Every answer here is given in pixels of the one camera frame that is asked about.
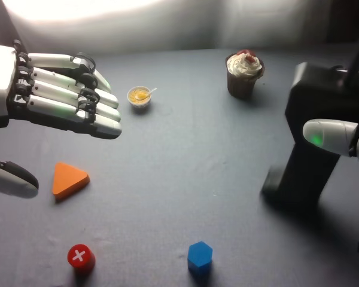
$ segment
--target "white spoon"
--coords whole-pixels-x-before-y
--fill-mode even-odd
[[[138,99],[138,100],[144,100],[144,99],[146,99],[148,96],[150,96],[150,94],[151,94],[152,92],[154,92],[155,90],[157,90],[157,88],[152,89],[152,90],[149,92],[149,94],[147,94],[145,97],[139,97],[138,95],[136,95],[136,99]]]

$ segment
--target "table surface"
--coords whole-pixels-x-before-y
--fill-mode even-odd
[[[0,287],[359,286],[359,162],[341,158],[320,201],[321,217],[296,220],[259,196],[269,167],[285,164],[293,139],[284,109],[300,62],[347,64],[352,46],[257,51],[266,65],[251,103],[226,89],[231,50],[95,57],[120,101],[113,141],[12,121],[0,160],[39,180],[39,194],[0,193]],[[134,86],[157,87],[134,112]],[[56,204],[58,161],[90,184]],[[208,282],[187,270],[188,247],[213,249]],[[76,278],[69,248],[87,244],[96,268]]]

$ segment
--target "white frosting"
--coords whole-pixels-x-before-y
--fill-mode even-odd
[[[254,59],[253,63],[250,63],[246,60],[247,56],[251,56]],[[227,61],[227,68],[231,74],[234,76],[255,76],[258,74],[259,70],[262,68],[257,57],[254,57],[250,54],[240,54],[232,55]]]

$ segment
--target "white cup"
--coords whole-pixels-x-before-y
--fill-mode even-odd
[[[126,97],[127,97],[127,100],[129,101],[129,103],[130,103],[134,108],[142,109],[142,108],[145,108],[147,105],[149,105],[150,100],[151,100],[151,95],[149,95],[149,99],[148,99],[146,102],[144,102],[144,103],[133,103],[133,102],[129,99],[129,94],[130,94],[130,92],[132,92],[132,91],[134,91],[134,90],[137,90],[137,89],[145,90],[145,91],[147,91],[148,93],[150,93],[149,88],[139,86],[139,87],[131,88],[131,89],[129,90],[129,92],[127,92]]]

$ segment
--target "orange triangle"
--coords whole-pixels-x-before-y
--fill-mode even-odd
[[[86,172],[66,163],[56,163],[52,193],[56,199],[64,199],[85,187],[89,180]]]

